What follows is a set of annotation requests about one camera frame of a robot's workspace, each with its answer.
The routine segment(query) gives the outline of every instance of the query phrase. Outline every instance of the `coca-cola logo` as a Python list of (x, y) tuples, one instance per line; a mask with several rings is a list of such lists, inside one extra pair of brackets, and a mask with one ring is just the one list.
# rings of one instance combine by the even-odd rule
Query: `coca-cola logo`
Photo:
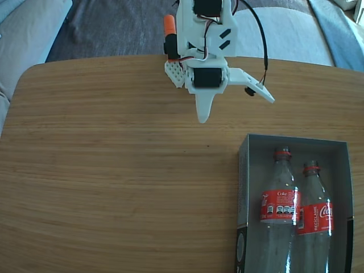
[(324, 205), (320, 210), (321, 218), (331, 218), (332, 216), (332, 208), (329, 205)]

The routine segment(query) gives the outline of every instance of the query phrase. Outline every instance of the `orange cylinder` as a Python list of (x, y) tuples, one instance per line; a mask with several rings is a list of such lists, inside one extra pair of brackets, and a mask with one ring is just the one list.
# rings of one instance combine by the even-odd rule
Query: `orange cylinder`
[(175, 18), (173, 15), (166, 15), (164, 17), (164, 34), (166, 37), (169, 34), (177, 34)]

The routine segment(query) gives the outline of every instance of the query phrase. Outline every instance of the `black cable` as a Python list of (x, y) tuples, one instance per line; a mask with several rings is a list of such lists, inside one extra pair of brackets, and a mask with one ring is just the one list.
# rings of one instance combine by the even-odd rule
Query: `black cable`
[(260, 30), (260, 34), (262, 36), (262, 40), (263, 40), (263, 48), (264, 48), (264, 76), (263, 76), (263, 85), (266, 81), (266, 74), (267, 74), (267, 70), (268, 70), (268, 48), (267, 48), (267, 40), (266, 40), (266, 35), (264, 33), (264, 29), (262, 26), (262, 23), (260, 22), (259, 17), (257, 16), (257, 14), (255, 13), (255, 11), (253, 10), (253, 8), (245, 1), (245, 0), (240, 0), (245, 6), (247, 6), (247, 8), (250, 10), (250, 12), (253, 14), (258, 26), (259, 26), (259, 30)]

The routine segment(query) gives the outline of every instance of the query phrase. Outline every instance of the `dark gray fabric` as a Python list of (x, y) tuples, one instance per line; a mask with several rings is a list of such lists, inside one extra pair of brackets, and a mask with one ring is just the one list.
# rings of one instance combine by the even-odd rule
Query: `dark gray fabric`
[[(73, 0), (47, 61), (162, 54), (163, 17), (175, 0)], [(252, 7), (286, 7), (310, 14), (307, 0), (250, 0)], [(239, 9), (245, 9), (242, 3)]]
[(334, 3), (309, 0), (324, 33), (335, 65), (364, 72), (364, 55), (344, 12)]

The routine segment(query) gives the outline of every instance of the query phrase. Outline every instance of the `sofa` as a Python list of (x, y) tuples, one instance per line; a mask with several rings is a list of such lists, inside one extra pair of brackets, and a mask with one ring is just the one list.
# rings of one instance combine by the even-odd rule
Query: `sofa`
[(41, 64), (72, 0), (0, 0), (0, 135), (21, 75)]

